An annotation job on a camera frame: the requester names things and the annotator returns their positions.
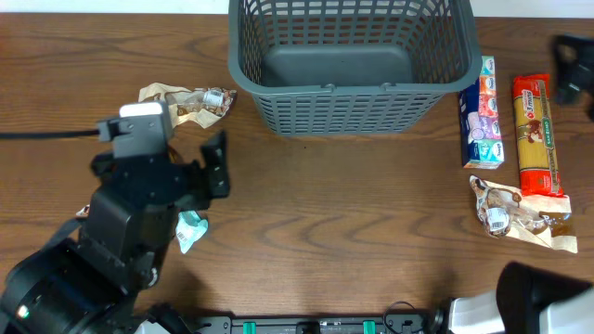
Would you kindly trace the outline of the red yellow spaghetti packet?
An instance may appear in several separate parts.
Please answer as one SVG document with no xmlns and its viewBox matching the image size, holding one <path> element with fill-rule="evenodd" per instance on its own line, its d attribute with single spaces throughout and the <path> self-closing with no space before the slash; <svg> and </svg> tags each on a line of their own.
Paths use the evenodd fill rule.
<svg viewBox="0 0 594 334">
<path fill-rule="evenodd" d="M 564 196 L 549 104 L 549 75 L 516 77 L 512 96 L 523 194 Z"/>
</svg>

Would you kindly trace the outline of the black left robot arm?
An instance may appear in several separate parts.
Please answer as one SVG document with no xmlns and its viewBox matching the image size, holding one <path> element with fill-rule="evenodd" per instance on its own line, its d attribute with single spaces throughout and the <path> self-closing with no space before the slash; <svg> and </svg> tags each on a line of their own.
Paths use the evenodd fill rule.
<svg viewBox="0 0 594 334">
<path fill-rule="evenodd" d="M 136 298 L 159 282 L 178 214 L 228 196 L 226 149 L 220 131 L 201 146 L 203 162 L 179 163 L 169 148 L 96 155 L 100 185 L 87 216 L 67 221 L 7 275 L 2 332 L 134 332 Z"/>
</svg>

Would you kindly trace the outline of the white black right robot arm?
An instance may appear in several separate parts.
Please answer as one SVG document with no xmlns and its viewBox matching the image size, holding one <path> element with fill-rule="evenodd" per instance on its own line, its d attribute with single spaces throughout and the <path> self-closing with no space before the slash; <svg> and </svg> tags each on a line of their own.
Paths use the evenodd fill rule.
<svg viewBox="0 0 594 334">
<path fill-rule="evenodd" d="M 554 251 L 578 252 L 569 196 L 561 184 L 552 108 L 593 91 L 593 42 L 567 34 L 551 42 L 555 71 L 514 78 L 511 103 L 520 184 L 504 186 L 475 174 L 469 185 L 485 233 Z M 495 170 L 503 162 L 495 60 L 484 56 L 478 78 L 458 94 L 462 164 Z M 518 262 L 495 289 L 442 305 L 426 329 L 434 333 L 590 333 L 593 285 Z"/>
</svg>

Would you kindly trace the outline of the teal white small packet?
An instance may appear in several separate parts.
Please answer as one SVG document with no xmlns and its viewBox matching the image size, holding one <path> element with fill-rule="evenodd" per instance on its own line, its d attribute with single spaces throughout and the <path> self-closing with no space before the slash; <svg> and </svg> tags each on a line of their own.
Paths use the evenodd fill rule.
<svg viewBox="0 0 594 334">
<path fill-rule="evenodd" d="M 209 221 L 205 215 L 201 215 L 196 211 L 180 212 L 175 228 L 175 236 L 181 253 L 186 254 L 193 244 L 206 234 L 208 227 Z"/>
</svg>

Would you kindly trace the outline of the beige brown snack bag upper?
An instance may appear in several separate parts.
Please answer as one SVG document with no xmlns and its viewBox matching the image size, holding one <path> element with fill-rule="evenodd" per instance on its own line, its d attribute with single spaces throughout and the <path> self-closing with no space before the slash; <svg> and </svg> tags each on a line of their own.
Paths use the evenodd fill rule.
<svg viewBox="0 0 594 334">
<path fill-rule="evenodd" d="M 138 101 L 164 101 L 173 127 L 194 122 L 206 129 L 223 119 L 232 108 L 237 91 L 220 87 L 189 89 L 151 83 L 139 90 Z"/>
</svg>

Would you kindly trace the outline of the beige snack bag right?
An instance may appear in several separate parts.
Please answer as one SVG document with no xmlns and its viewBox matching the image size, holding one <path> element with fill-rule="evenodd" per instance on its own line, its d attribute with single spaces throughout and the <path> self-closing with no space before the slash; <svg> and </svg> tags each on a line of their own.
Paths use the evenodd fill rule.
<svg viewBox="0 0 594 334">
<path fill-rule="evenodd" d="M 493 238 L 514 238 L 556 251 L 578 252 L 570 198 L 524 196 L 520 189 L 471 175 L 476 215 Z"/>
</svg>

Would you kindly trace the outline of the grey plastic mesh basket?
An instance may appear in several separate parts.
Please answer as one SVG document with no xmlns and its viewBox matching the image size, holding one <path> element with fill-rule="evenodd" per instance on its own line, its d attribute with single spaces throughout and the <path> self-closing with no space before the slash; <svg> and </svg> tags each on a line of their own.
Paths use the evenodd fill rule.
<svg viewBox="0 0 594 334">
<path fill-rule="evenodd" d="M 232 0 L 228 69 L 277 135 L 398 134 L 482 67 L 469 0 Z"/>
</svg>

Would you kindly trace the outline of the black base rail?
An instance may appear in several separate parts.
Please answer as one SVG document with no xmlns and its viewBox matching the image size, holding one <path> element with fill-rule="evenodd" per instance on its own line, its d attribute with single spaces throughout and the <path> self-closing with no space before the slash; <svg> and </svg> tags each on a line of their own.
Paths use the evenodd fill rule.
<svg viewBox="0 0 594 334">
<path fill-rule="evenodd" d="M 191 333 L 200 334 L 429 334 L 447 333 L 441 315 L 403 312 L 380 316 L 334 317 L 229 317 L 194 320 Z"/>
</svg>

